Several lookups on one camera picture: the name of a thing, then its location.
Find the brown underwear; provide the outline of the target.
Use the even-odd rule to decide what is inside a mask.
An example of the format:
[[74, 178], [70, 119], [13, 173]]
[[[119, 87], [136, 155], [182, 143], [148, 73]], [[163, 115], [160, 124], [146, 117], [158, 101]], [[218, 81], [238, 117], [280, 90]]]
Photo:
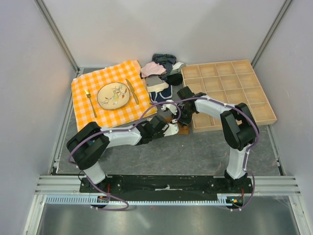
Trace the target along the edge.
[[[168, 121], [171, 121], [173, 120], [171, 117], [165, 117], [165, 120], [168, 122]], [[179, 133], [178, 135], [189, 135], [189, 126], [181, 126], [179, 123]]]

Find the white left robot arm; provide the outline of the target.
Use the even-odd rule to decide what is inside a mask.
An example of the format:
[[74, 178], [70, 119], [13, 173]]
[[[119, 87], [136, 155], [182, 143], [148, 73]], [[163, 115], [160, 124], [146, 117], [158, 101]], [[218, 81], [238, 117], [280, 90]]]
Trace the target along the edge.
[[162, 116], [122, 128], [101, 128], [95, 121], [88, 123], [66, 144], [74, 163], [91, 180], [90, 187], [96, 192], [107, 188], [106, 175], [99, 159], [107, 148], [124, 145], [147, 144], [164, 137], [170, 128]]

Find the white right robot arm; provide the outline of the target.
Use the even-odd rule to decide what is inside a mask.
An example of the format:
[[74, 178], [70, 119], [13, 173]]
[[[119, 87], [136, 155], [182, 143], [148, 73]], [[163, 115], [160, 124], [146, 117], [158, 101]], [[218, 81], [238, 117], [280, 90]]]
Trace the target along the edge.
[[206, 114], [218, 118], [226, 143], [230, 147], [229, 163], [224, 172], [224, 187], [234, 193], [247, 177], [247, 160], [250, 149], [260, 139], [259, 128], [245, 103], [237, 105], [215, 100], [205, 93], [193, 93], [189, 87], [177, 92], [180, 98], [179, 114], [173, 115], [182, 126], [191, 123], [193, 114]]

